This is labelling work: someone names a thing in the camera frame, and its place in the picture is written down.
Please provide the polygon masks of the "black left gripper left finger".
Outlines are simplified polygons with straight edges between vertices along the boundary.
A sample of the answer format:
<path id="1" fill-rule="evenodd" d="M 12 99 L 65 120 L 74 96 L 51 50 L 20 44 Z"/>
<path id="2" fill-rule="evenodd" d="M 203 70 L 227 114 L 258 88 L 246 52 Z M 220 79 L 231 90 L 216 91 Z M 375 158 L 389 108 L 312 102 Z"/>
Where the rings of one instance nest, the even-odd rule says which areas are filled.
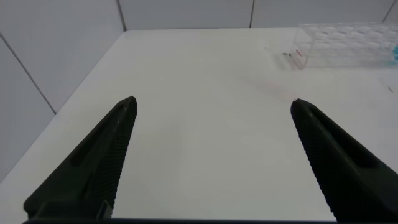
<path id="1" fill-rule="evenodd" d="M 117 103 L 27 198 L 28 218 L 110 217 L 136 116 L 133 96 Z"/>

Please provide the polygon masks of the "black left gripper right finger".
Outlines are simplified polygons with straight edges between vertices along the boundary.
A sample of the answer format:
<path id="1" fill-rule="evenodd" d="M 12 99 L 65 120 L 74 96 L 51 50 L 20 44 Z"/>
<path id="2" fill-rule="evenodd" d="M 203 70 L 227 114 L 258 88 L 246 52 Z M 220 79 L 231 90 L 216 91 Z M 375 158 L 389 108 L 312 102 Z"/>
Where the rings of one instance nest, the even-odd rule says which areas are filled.
<path id="1" fill-rule="evenodd" d="M 339 222 L 396 222 L 397 173 L 315 105 L 290 106 L 298 136 Z"/>

